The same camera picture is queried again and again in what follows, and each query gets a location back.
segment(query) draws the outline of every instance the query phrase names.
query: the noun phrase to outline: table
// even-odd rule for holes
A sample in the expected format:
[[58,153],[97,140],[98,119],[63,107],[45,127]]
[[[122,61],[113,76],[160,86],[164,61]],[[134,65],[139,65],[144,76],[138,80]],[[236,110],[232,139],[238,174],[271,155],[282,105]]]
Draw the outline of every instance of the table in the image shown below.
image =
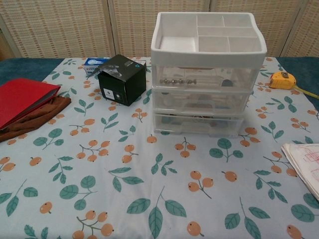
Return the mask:
[[[149,58],[142,58],[150,65]],[[154,133],[152,76],[130,107],[105,100],[86,58],[45,78],[72,103],[40,129],[0,143],[0,235],[8,238],[301,238],[319,203],[281,153],[318,143],[303,94],[274,90],[266,58],[238,138]]]

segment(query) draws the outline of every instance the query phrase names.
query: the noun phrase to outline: yellow tape measure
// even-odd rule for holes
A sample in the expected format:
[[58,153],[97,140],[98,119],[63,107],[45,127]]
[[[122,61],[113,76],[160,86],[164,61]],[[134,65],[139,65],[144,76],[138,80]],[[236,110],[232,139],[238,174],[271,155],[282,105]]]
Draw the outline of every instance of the yellow tape measure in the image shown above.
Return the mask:
[[276,72],[274,74],[271,75],[270,77],[270,83],[269,83],[269,87],[271,88],[275,88],[275,89],[284,89],[284,90],[289,90],[291,88],[295,88],[298,91],[301,91],[303,93],[305,93],[306,95],[312,96],[316,99],[319,99],[318,95],[315,95],[311,92],[305,91],[301,88],[299,88],[296,85],[296,79],[295,77],[288,73],[288,72]]

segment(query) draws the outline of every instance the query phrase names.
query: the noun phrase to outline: brown fabric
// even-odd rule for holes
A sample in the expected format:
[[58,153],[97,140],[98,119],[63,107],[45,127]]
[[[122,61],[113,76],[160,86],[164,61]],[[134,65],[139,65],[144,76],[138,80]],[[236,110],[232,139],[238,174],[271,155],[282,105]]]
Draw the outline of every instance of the brown fabric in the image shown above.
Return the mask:
[[45,105],[0,130],[0,142],[40,128],[70,103],[70,98],[54,97]]

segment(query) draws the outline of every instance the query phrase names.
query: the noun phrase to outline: red binder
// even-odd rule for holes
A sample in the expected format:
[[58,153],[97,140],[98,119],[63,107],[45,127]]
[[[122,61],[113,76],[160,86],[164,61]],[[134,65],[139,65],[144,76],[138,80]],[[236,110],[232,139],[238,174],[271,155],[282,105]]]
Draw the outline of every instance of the red binder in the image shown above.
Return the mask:
[[18,78],[0,87],[0,129],[48,102],[60,86]]

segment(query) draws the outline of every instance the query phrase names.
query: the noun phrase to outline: black box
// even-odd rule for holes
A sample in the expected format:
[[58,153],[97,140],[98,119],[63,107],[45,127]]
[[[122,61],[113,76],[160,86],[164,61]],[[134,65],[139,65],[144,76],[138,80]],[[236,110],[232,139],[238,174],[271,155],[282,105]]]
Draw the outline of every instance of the black box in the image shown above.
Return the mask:
[[116,55],[98,74],[104,98],[129,106],[146,90],[146,64]]

